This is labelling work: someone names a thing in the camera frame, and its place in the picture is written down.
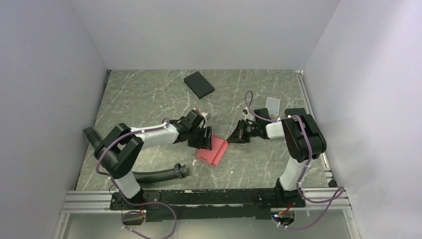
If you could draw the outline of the red paper box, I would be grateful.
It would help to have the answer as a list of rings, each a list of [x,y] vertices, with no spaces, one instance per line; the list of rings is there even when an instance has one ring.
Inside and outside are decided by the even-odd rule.
[[[228,148],[228,142],[222,138],[212,135],[211,147],[211,150],[200,149],[196,154],[196,157],[210,165],[217,166]]]

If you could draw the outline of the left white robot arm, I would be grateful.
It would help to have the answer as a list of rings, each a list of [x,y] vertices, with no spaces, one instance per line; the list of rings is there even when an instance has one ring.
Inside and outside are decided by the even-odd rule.
[[[210,116],[191,110],[179,119],[164,119],[161,124],[149,127],[116,125],[105,137],[92,127],[83,130],[94,148],[97,159],[96,172],[110,177],[124,195],[123,202],[130,209],[137,209],[143,202],[143,189],[132,171],[142,150],[165,144],[187,142],[189,147],[211,149],[212,127],[207,125]]]

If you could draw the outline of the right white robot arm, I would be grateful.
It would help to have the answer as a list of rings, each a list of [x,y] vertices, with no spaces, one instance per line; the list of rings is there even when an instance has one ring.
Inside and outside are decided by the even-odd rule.
[[[281,189],[274,193],[277,205],[285,207],[293,201],[293,190],[301,185],[306,169],[326,151],[326,140],[313,116],[304,108],[288,108],[283,119],[272,121],[267,108],[245,109],[244,119],[226,139],[228,143],[248,143],[251,137],[284,139],[290,155],[278,182]]]

